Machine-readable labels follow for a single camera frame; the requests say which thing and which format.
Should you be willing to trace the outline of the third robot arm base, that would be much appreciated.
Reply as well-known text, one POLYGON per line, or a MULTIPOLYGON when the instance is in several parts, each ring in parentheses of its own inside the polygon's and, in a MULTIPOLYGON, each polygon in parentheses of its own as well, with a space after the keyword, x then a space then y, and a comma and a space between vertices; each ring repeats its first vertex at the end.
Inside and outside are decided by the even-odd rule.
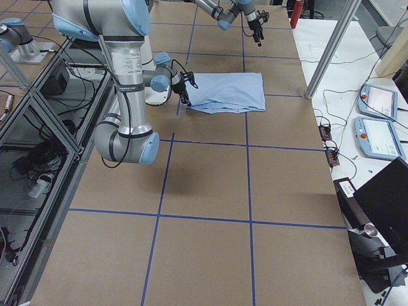
POLYGON ((40 64, 47 54, 56 52, 55 45, 35 40, 17 17, 1 21, 1 48, 17 63, 40 64))

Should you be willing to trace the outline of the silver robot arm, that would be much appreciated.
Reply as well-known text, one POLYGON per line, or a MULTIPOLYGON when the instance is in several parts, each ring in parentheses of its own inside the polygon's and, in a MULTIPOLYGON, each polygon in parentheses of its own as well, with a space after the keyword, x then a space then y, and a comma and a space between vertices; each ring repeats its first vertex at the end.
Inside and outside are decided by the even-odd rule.
POLYGON ((55 28, 63 35, 97 41, 115 82, 110 112, 96 126, 94 144, 105 160, 150 164, 159 150, 159 135, 148 121, 145 89, 171 89, 189 104, 186 82, 191 71, 179 72, 166 52, 154 58, 155 69, 143 69, 142 46, 150 33, 145 1, 52 1, 55 28))
POLYGON ((257 10, 252 1, 230 1, 231 4, 227 9, 222 8, 220 4, 213 1, 196 0, 186 2, 194 3, 210 15, 217 21, 217 25, 223 31, 228 30, 239 15, 244 15, 249 29, 252 31, 251 36, 254 42, 259 47, 262 46, 261 42, 264 40, 262 25, 268 22, 270 14, 265 10, 257 10))

